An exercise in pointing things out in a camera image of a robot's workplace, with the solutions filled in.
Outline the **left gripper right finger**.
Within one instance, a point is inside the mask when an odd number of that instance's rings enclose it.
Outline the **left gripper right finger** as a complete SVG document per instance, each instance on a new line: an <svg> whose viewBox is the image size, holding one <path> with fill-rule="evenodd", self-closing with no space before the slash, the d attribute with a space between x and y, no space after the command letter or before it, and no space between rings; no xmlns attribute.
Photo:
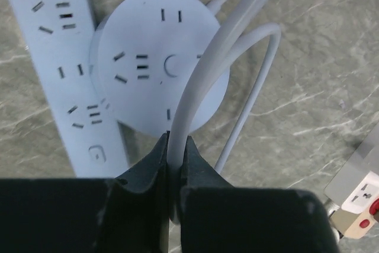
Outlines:
<svg viewBox="0 0 379 253"><path fill-rule="evenodd" d="M326 210L309 191L234 187L188 138L181 168L183 252L338 252Z"/></svg>

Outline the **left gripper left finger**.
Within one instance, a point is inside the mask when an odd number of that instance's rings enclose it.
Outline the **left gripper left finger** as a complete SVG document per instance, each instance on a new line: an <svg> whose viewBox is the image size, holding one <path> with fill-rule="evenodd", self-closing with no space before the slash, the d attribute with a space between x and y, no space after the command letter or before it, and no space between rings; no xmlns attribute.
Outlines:
<svg viewBox="0 0 379 253"><path fill-rule="evenodd" d="M110 182L98 252L167 252L166 150L168 134L138 163Z"/></svg>

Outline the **round blue socket hub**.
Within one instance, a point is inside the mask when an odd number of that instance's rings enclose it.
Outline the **round blue socket hub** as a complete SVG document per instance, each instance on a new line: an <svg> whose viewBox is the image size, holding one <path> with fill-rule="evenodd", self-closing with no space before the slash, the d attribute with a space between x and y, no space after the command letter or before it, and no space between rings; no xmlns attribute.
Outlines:
<svg viewBox="0 0 379 253"><path fill-rule="evenodd" d="M112 119L159 137L220 24L199 0L124 0L92 39L91 81Z"/></svg>

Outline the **blue power strip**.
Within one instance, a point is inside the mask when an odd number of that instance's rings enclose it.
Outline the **blue power strip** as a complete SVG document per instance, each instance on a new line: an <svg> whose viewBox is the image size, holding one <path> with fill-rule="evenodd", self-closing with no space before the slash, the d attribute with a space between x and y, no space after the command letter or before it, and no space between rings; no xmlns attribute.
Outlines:
<svg viewBox="0 0 379 253"><path fill-rule="evenodd" d="M115 178L128 167L121 130L90 78L89 0L9 0L72 168Z"/></svg>

